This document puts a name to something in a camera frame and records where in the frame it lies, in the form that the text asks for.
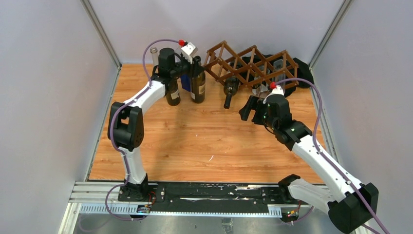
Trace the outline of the dark bottle barcode label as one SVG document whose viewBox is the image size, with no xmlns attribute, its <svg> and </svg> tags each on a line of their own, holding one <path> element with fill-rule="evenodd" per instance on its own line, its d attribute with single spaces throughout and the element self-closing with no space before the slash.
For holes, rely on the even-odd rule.
<svg viewBox="0 0 413 234">
<path fill-rule="evenodd" d="M 206 75 L 199 56 L 193 58 L 189 77 L 192 101 L 195 103 L 202 103 L 205 100 Z"/>
</svg>

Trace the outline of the blue square glass bottle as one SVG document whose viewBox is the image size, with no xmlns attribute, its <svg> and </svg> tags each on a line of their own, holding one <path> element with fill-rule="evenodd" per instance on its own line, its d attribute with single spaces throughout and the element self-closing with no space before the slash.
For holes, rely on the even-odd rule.
<svg viewBox="0 0 413 234">
<path fill-rule="evenodd" d="M 180 77 L 182 88 L 188 92 L 191 91 L 190 78 L 187 74 L 181 75 Z"/>
</svg>

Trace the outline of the dark bottle white label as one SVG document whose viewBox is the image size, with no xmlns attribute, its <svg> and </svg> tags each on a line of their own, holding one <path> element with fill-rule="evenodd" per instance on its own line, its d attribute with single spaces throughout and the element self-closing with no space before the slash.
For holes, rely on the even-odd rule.
<svg viewBox="0 0 413 234">
<path fill-rule="evenodd" d="M 166 86 L 166 99 L 170 106 L 177 106 L 181 102 L 177 80 L 171 80 Z"/>
</svg>

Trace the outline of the clear round glass bottle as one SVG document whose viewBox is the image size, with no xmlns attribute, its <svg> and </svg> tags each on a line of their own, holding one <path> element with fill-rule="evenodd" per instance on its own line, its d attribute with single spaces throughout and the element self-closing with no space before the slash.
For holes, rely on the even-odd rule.
<svg viewBox="0 0 413 234">
<path fill-rule="evenodd" d="M 159 64 L 158 56 L 159 56 L 159 51 L 158 49 L 153 46 L 150 48 L 150 53 L 151 53 L 151 58 L 152 58 L 152 63 L 154 66 Z"/>
</svg>

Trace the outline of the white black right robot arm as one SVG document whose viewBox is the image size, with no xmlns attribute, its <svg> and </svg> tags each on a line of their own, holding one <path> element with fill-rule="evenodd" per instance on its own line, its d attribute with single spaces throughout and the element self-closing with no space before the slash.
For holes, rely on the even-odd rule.
<svg viewBox="0 0 413 234">
<path fill-rule="evenodd" d="M 373 183 L 362 183 L 338 164 L 313 138 L 312 131 L 292 118 L 289 102 L 283 95 L 250 96 L 239 111 L 241 120 L 246 121 L 252 110 L 255 111 L 252 122 L 269 129 L 278 142 L 303 159 L 326 185 L 323 189 L 291 174 L 278 182 L 280 201 L 288 204 L 300 200 L 319 209 L 345 234 L 373 218 L 378 188 Z"/>
</svg>

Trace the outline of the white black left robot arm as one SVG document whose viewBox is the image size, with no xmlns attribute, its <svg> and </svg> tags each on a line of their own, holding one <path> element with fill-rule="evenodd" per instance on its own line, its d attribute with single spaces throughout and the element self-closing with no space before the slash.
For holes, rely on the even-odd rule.
<svg viewBox="0 0 413 234">
<path fill-rule="evenodd" d="M 145 201 L 152 194 L 141 156 L 144 115 L 158 100 L 174 95 L 174 83 L 179 77 L 193 76 L 202 70 L 197 47 L 189 43 L 180 50 L 178 54 L 172 48 L 161 49 L 146 86 L 132 98 L 111 106 L 108 138 L 121 153 L 126 171 L 119 187 L 119 201 Z"/>
</svg>

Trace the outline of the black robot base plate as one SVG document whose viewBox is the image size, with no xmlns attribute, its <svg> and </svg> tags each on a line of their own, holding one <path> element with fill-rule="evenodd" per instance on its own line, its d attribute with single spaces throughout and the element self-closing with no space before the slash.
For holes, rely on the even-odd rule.
<svg viewBox="0 0 413 234">
<path fill-rule="evenodd" d="M 122 186 L 118 201 L 147 203 L 151 213 L 296 216 L 307 204 L 284 197 L 277 184 L 146 182 Z"/>
</svg>

